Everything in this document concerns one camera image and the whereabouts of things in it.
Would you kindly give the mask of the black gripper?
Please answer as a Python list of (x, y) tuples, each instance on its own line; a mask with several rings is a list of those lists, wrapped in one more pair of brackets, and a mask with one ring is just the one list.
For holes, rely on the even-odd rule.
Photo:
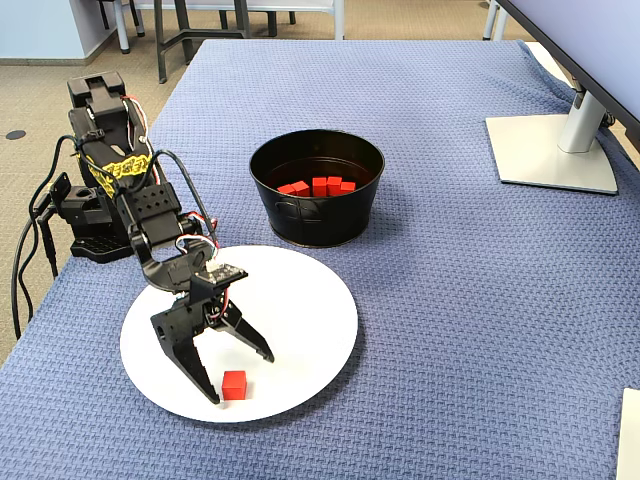
[(186, 295), (177, 299), (169, 310), (151, 317), (154, 331), (165, 355), (214, 405), (220, 403), (220, 397), (211, 384), (193, 338), (206, 328), (229, 333), (245, 345), (256, 351), (265, 361), (273, 363), (274, 355), (266, 339), (255, 330), (239, 311), (230, 311), (223, 307), (228, 290), (218, 290), (217, 296), (191, 301)]

